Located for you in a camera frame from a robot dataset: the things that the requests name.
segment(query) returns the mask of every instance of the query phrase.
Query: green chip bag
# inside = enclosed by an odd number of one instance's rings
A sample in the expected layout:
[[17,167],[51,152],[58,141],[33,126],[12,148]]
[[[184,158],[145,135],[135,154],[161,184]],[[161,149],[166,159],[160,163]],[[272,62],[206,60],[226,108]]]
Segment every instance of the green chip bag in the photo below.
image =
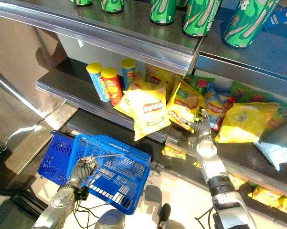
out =
[[205,88],[208,83],[213,83],[214,78],[200,77],[197,75],[186,75],[183,80],[193,87],[196,91],[204,94]]

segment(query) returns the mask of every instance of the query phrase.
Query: yellow chip bag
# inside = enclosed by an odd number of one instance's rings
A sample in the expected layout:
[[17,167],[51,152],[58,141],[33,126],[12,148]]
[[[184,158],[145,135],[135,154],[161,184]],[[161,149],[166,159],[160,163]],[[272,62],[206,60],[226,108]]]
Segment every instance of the yellow chip bag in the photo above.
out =
[[273,207],[287,213],[287,197],[282,196],[272,204]]
[[267,206],[271,206],[276,200],[278,200],[282,195],[267,190],[261,186],[257,186],[252,193],[248,194],[249,197],[253,198],[254,200],[259,201],[262,204]]
[[165,156],[170,156],[170,157],[186,160],[186,153],[178,149],[171,148],[170,146],[164,146],[162,150],[162,154]]
[[228,174],[228,176],[229,176],[229,179],[230,179],[231,183],[233,184],[235,190],[238,190],[242,184],[245,184],[247,182],[246,179],[240,178],[240,177],[233,175],[233,174],[230,174],[230,173]]
[[194,130],[181,119],[194,122],[200,106],[205,107],[204,97],[182,79],[177,78],[168,102],[170,120],[194,133]]
[[155,84],[165,83],[168,96],[170,96],[173,89],[174,80],[176,77],[181,77],[181,75],[150,64],[146,64],[146,82]]
[[164,86],[155,90],[124,91],[134,118],[135,141],[165,128],[169,121]]
[[[130,83],[128,90],[136,90],[136,89],[142,89],[142,90],[153,90],[155,89],[156,85],[153,83],[147,83],[145,82],[142,77],[141,77],[141,71],[138,71],[136,73],[135,78],[132,80],[132,82]],[[123,95],[120,102],[114,106],[114,108],[129,116],[129,117],[133,117],[130,108],[129,108],[129,101],[128,101],[128,97],[126,95]]]
[[234,104],[227,111],[215,141],[257,142],[279,108],[278,103]]

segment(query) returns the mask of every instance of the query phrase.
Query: pringles can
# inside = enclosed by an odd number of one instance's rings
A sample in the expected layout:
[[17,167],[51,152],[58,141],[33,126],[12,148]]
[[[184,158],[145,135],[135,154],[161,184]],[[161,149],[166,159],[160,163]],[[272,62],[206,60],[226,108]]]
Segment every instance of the pringles can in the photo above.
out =
[[185,7],[187,5],[188,0],[176,0],[177,7]]
[[106,13],[119,13],[124,10],[124,0],[100,0],[102,10]]
[[191,37],[209,33],[222,0],[188,0],[183,31]]
[[149,17],[152,22],[167,25],[174,22],[176,0],[151,0]]
[[89,6],[92,4],[91,0],[70,0],[76,6]]
[[104,79],[101,75],[102,68],[102,65],[99,63],[90,63],[86,67],[92,80],[92,83],[95,86],[96,92],[100,97],[100,100],[103,102],[108,102],[110,100],[109,93],[107,91]]
[[234,48],[250,46],[277,3],[278,0],[240,0],[224,41]]
[[128,89],[129,84],[135,78],[135,61],[132,59],[121,60],[121,67],[123,73],[124,87]]
[[118,79],[118,74],[115,68],[108,67],[101,71],[101,75],[104,78],[111,104],[117,105],[122,98],[122,91]]

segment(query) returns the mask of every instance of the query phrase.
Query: snack bag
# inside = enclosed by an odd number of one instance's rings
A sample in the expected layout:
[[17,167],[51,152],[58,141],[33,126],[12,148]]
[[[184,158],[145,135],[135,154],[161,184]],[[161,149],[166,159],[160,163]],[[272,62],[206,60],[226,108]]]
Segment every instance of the snack bag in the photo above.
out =
[[174,80],[176,77],[181,77],[181,75],[172,73],[168,70],[164,70],[150,64],[146,64],[146,82],[155,84],[159,84],[161,82],[165,83],[167,96],[170,96],[172,92]]
[[282,196],[272,204],[273,207],[287,213],[287,197]]
[[271,130],[275,130],[280,125],[283,125],[287,122],[287,105],[280,104],[278,111],[274,114],[273,118],[268,124],[266,130],[269,132]]
[[234,104],[227,111],[215,141],[220,143],[259,141],[278,108],[278,103]]
[[199,77],[197,75],[186,75],[183,80],[193,87],[196,91],[204,94],[208,83],[213,83],[214,78]]
[[171,124],[164,86],[155,90],[124,91],[134,118],[135,141]]
[[252,193],[248,194],[249,197],[253,198],[254,200],[259,201],[262,204],[267,206],[271,206],[276,200],[278,200],[282,195],[267,190],[264,187],[257,186]]
[[155,87],[156,87],[155,84],[145,82],[145,81],[142,79],[141,71],[138,71],[138,72],[136,73],[136,76],[135,76],[135,78],[133,79],[133,81],[129,84],[129,86],[128,86],[128,91],[129,91],[129,90],[136,90],[136,89],[154,90]]
[[217,93],[209,83],[205,89],[204,98],[211,128],[218,130],[226,112],[234,105],[236,97],[229,93]]
[[269,102],[272,99],[270,93],[254,91],[237,81],[233,82],[230,93],[237,96],[238,103]]
[[182,79],[177,78],[168,102],[170,120],[194,133],[194,130],[181,119],[194,122],[200,106],[205,107],[204,97]]
[[170,146],[165,145],[162,154],[165,156],[180,158],[186,160],[186,154],[178,149],[171,148]]
[[287,162],[287,123],[273,132],[263,134],[254,145],[279,171],[279,164]]
[[233,175],[233,174],[230,174],[230,173],[228,174],[228,176],[229,176],[229,179],[230,179],[231,183],[233,184],[235,190],[238,190],[242,184],[245,184],[247,182],[246,179],[240,178],[240,177]]

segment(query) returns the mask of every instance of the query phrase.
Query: lay's logo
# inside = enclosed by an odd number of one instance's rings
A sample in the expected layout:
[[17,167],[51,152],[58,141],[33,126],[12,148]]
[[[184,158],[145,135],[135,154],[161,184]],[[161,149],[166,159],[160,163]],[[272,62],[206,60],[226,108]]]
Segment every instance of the lay's logo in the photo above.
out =
[[152,76],[149,80],[151,83],[159,84],[161,82],[161,79],[156,78],[155,76]]
[[220,112],[222,111],[222,108],[221,108],[221,107],[217,107],[217,106],[215,106],[215,105],[213,105],[213,104],[211,104],[211,103],[208,103],[208,104],[206,105],[206,108],[207,108],[208,110],[211,110],[212,112],[215,112],[215,113],[220,113]]
[[142,89],[142,87],[140,87],[140,85],[138,83],[135,83],[132,88],[132,90],[136,90],[136,89]]
[[190,110],[190,107],[189,107],[186,103],[184,103],[183,101],[181,101],[181,100],[175,99],[175,100],[174,100],[174,103],[175,103],[175,104],[178,104],[178,105],[181,105],[181,106],[184,106],[184,107],[186,107],[187,110]]
[[148,112],[157,111],[163,108],[162,102],[154,103],[154,104],[145,104],[143,106],[143,112],[146,114]]

